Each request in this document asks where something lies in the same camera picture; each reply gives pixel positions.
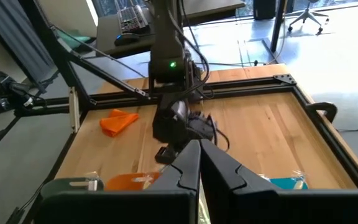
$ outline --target orange plastic bag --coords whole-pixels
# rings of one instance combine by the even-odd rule
[[[107,182],[104,190],[144,190],[160,175],[160,172],[118,175]]]
[[[101,119],[99,124],[104,134],[114,137],[138,118],[138,114],[127,114],[114,109],[110,112],[109,117]]]

